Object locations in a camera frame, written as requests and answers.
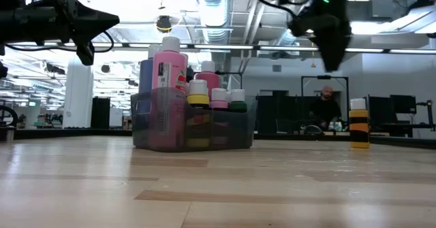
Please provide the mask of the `rectangular metal duct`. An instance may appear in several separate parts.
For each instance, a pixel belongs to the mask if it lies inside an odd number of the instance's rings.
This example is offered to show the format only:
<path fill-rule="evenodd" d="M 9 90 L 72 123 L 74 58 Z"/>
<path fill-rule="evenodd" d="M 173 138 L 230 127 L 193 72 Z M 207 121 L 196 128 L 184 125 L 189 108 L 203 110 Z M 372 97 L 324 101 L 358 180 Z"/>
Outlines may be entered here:
<path fill-rule="evenodd" d="M 347 15 L 353 22 L 390 22 L 408 12 L 409 6 L 398 0 L 347 2 Z"/>

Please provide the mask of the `black computer monitor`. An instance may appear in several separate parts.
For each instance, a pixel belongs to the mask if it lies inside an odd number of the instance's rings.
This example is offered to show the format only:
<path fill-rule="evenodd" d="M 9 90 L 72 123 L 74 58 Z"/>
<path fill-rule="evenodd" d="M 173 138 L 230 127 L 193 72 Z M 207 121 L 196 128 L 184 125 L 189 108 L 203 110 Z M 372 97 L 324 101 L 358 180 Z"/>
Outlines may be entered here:
<path fill-rule="evenodd" d="M 392 104 L 389 97 L 368 96 L 369 118 L 372 125 L 392 123 Z"/>
<path fill-rule="evenodd" d="M 416 114 L 416 97 L 413 95 L 391 95 L 393 110 L 396 114 Z"/>

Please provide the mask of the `translucent grey plastic bin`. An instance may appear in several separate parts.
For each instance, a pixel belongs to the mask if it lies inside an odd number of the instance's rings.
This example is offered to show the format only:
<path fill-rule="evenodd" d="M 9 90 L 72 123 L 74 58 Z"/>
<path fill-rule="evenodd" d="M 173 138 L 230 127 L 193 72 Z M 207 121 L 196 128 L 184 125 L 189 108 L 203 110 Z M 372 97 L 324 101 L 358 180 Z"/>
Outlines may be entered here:
<path fill-rule="evenodd" d="M 156 88 L 131 96 L 133 143 L 157 152 L 250 148 L 257 101 L 246 112 L 195 108 L 176 88 Z"/>

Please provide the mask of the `small dark green paint bottle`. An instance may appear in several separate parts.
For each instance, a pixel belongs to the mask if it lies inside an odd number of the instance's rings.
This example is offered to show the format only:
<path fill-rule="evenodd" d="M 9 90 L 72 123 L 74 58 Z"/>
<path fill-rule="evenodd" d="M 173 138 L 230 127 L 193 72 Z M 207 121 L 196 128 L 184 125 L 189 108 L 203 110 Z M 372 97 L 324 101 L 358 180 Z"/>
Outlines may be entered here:
<path fill-rule="evenodd" d="M 247 112 L 248 109 L 244 89 L 232 89 L 230 91 L 229 109 L 231 112 Z"/>

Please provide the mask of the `large pink paint bottle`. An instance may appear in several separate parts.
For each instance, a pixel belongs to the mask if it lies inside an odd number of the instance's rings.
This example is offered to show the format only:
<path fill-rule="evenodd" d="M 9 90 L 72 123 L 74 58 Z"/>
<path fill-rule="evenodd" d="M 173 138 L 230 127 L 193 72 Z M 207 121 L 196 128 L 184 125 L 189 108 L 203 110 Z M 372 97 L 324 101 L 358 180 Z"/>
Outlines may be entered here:
<path fill-rule="evenodd" d="M 153 59 L 151 146 L 171 151 L 183 143 L 186 57 L 177 37 L 164 37 Z"/>

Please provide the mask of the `person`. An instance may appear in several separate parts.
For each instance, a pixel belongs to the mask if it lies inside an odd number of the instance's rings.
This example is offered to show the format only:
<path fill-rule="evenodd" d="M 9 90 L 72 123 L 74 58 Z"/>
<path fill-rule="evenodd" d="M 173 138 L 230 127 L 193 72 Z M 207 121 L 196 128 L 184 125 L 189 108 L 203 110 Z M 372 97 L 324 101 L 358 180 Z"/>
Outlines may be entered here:
<path fill-rule="evenodd" d="M 341 109 L 334 100 L 333 87 L 324 86 L 321 96 L 309 107 L 309 117 L 322 130 L 327 130 L 330 123 L 335 123 L 341 118 Z"/>

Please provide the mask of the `round spiral metal duct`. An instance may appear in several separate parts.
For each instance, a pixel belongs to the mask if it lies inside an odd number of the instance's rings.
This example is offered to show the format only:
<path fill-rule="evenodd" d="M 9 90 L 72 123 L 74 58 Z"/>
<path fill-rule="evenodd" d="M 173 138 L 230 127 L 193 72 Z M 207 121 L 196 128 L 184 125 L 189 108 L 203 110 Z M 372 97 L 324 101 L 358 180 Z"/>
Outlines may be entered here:
<path fill-rule="evenodd" d="M 198 3 L 204 42 L 229 44 L 232 0 L 198 0 Z"/>

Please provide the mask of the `large periwinkle paint bottle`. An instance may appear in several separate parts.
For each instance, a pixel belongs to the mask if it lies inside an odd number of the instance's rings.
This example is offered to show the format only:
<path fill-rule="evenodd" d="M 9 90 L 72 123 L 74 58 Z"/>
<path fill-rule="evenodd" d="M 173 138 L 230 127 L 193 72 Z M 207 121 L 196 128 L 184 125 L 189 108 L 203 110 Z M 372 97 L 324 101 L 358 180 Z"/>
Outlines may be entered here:
<path fill-rule="evenodd" d="M 160 51 L 159 44 L 151 44 L 148 49 L 148 58 L 140 62 L 140 75 L 138 92 L 145 93 L 152 89 L 153 84 L 153 58 Z"/>

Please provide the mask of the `long linear light bar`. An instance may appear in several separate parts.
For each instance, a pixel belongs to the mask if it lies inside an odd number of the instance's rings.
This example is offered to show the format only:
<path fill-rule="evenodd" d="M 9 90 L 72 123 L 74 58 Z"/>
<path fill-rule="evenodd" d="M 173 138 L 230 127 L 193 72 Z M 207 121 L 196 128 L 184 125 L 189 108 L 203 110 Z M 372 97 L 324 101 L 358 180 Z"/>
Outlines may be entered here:
<path fill-rule="evenodd" d="M 124 49 L 147 49 L 154 43 L 114 43 L 113 48 Z M 46 42 L 44 46 L 37 46 L 34 42 L 18 42 L 12 43 L 11 46 L 17 48 L 42 48 L 42 47 L 60 47 L 72 49 L 74 43 L 62 44 L 60 42 Z M 111 47 L 111 43 L 94 42 L 93 45 L 97 49 L 107 49 Z M 259 46 L 259 45 L 229 45 L 229 44 L 181 44 L 180 49 L 183 50 L 244 50 L 244 51 L 264 51 L 264 52 L 317 52 L 316 46 Z M 346 48 L 348 53 L 372 53 L 372 54 L 422 54 L 436 55 L 436 49 L 411 49 L 411 48 Z"/>

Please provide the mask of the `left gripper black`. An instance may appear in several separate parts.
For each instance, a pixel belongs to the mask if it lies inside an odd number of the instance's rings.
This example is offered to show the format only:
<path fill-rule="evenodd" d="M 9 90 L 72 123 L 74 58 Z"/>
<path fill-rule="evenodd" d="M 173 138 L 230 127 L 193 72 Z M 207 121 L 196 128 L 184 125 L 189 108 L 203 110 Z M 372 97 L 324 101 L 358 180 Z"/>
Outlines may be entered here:
<path fill-rule="evenodd" d="M 66 30 L 61 42 L 91 46 L 91 40 L 119 24 L 119 17 L 83 5 L 79 0 L 62 0 L 66 13 Z"/>

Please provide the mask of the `black gantry frame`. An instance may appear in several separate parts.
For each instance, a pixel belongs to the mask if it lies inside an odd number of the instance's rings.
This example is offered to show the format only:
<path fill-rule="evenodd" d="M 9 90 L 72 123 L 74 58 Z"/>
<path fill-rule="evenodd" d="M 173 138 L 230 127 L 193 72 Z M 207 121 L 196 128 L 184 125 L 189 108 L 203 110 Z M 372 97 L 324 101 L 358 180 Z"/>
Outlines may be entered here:
<path fill-rule="evenodd" d="M 338 82 L 344 89 L 345 89 L 345 103 L 346 103 L 346 109 L 345 109 L 345 118 L 349 120 L 348 112 L 350 109 L 349 104 L 349 78 L 347 76 L 332 76 L 332 75 L 318 75 L 318 76 L 301 76 L 300 77 L 300 94 L 299 97 L 303 99 L 305 97 L 305 86 L 308 85 L 308 83 L 305 83 L 305 79 L 316 79 L 316 80 L 335 80 Z"/>

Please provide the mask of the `large red paint bottle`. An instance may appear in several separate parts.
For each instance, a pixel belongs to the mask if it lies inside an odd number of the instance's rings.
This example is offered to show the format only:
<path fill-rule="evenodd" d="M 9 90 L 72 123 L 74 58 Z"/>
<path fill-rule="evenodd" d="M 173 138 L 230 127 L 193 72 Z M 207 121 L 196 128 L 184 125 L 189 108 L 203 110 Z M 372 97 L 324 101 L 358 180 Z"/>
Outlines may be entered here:
<path fill-rule="evenodd" d="M 215 72 L 215 63 L 213 61 L 203 61 L 201 64 L 201 72 L 194 75 L 196 80 L 206 81 L 209 99 L 212 98 L 212 89 L 220 88 L 220 76 Z"/>

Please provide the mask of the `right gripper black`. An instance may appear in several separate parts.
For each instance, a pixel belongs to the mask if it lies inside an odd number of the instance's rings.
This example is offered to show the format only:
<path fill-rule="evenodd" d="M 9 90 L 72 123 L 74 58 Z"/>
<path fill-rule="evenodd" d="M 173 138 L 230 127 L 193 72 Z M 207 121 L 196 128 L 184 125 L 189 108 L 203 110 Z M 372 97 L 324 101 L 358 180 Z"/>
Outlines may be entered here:
<path fill-rule="evenodd" d="M 320 51 L 327 72 L 338 70 L 351 41 L 351 27 L 347 16 L 347 0 L 279 0 L 279 5 L 299 5 L 298 12 L 291 13 L 304 18 L 319 16 L 320 23 L 314 30 L 314 43 Z"/>

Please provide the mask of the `small amber black-banded bottle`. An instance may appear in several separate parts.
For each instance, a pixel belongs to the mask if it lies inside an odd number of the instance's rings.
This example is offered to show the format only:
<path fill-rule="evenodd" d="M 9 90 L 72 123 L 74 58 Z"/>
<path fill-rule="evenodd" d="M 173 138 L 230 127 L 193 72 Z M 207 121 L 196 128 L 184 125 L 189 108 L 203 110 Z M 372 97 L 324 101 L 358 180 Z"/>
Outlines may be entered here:
<path fill-rule="evenodd" d="M 368 149 L 369 141 L 369 112 L 365 99 L 351 99 L 349 119 L 349 136 L 352 148 Z"/>

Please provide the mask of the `small yellow black-banded bottle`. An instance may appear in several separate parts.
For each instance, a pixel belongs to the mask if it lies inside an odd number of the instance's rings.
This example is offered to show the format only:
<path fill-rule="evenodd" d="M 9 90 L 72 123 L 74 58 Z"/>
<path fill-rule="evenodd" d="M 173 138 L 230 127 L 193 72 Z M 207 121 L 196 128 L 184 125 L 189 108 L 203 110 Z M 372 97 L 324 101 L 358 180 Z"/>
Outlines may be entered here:
<path fill-rule="evenodd" d="M 206 80 L 189 82 L 188 104 L 194 109 L 186 119 L 186 145 L 190 148 L 207 148 L 210 144 L 211 116 Z"/>

